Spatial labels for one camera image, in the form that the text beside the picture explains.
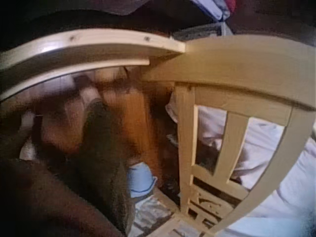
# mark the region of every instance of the wooden furniture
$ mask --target wooden furniture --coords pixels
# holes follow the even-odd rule
[[[249,213],[279,186],[315,121],[315,48],[287,39],[231,36],[182,43],[146,33],[91,29],[34,40],[2,53],[0,62],[1,106],[37,83],[102,67],[142,66],[142,80],[175,82],[181,213],[195,213],[196,226],[209,235]],[[228,111],[213,173],[195,163],[197,105]],[[247,190],[230,176],[250,117],[285,129],[268,168]],[[199,187],[195,178],[234,204]]]

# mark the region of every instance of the curved wooden rail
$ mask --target curved wooden rail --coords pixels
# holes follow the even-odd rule
[[[143,79],[243,89],[316,108],[315,57],[312,46],[271,36],[196,39],[184,55],[145,68]]]
[[[35,56],[83,46],[93,46],[91,50],[99,53],[101,50],[107,54],[138,56],[163,56],[185,52],[184,43],[149,33],[115,29],[75,30],[35,39],[2,53],[0,70],[8,69]]]
[[[0,54],[0,101],[54,77],[102,67],[148,65],[185,44],[148,33],[86,29],[33,40]]]

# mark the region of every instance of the blue object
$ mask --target blue object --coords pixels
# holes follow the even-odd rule
[[[148,194],[154,188],[156,181],[157,177],[152,175],[144,162],[133,165],[128,172],[130,196],[137,198]]]

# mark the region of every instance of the chair backrest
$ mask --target chair backrest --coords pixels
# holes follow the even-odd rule
[[[0,55],[1,112],[10,108],[10,96],[37,83],[102,67],[148,65],[149,60],[143,80],[176,82],[181,211],[193,210],[201,228],[216,233],[270,195],[302,151],[315,120],[315,49],[263,36],[207,38],[184,44],[122,30],[59,33]],[[195,162],[197,105],[228,111],[213,174]],[[251,191],[230,180],[250,117],[285,126],[268,168]],[[231,205],[196,186],[194,177],[238,204]],[[205,220],[212,223],[210,229]]]
[[[178,108],[181,212],[214,234],[264,201],[296,162],[315,121],[315,49],[275,37],[198,39],[187,52],[143,71],[148,81],[174,81]],[[198,105],[228,111],[213,173],[196,164]],[[252,190],[230,179],[250,117],[284,126],[278,147]],[[198,178],[235,205],[193,183]]]

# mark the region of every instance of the red object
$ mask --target red object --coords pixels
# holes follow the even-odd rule
[[[225,0],[225,3],[231,13],[235,11],[236,8],[236,0]]]

